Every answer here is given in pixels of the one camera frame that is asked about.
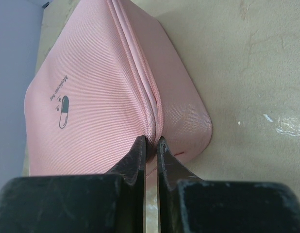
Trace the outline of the pink medicine kit case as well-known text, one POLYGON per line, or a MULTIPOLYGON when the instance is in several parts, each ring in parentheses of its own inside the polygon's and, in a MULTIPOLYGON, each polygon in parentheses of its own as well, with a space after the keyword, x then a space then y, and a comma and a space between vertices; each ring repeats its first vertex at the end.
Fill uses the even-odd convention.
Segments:
POLYGON ((135 139, 160 137, 186 163, 212 124, 160 23, 129 0, 80 1, 24 101, 29 174, 104 173, 135 139))

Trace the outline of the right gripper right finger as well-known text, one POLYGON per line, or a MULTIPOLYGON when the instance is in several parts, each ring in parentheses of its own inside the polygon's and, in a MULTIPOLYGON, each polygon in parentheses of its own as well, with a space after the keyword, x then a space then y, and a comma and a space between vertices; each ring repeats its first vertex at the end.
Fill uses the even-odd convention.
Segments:
POLYGON ((157 181, 160 194, 172 192, 178 181, 201 182, 202 179, 184 166, 171 152, 164 137, 157 145, 157 181))

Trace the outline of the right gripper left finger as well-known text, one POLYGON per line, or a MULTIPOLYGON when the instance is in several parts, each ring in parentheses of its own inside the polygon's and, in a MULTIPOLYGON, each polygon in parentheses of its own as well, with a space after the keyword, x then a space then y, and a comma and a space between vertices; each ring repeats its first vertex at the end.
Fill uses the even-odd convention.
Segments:
POLYGON ((124 181, 134 186, 139 177, 144 182, 146 170, 147 139, 144 135, 138 136, 129 152, 105 174, 120 175, 124 181))

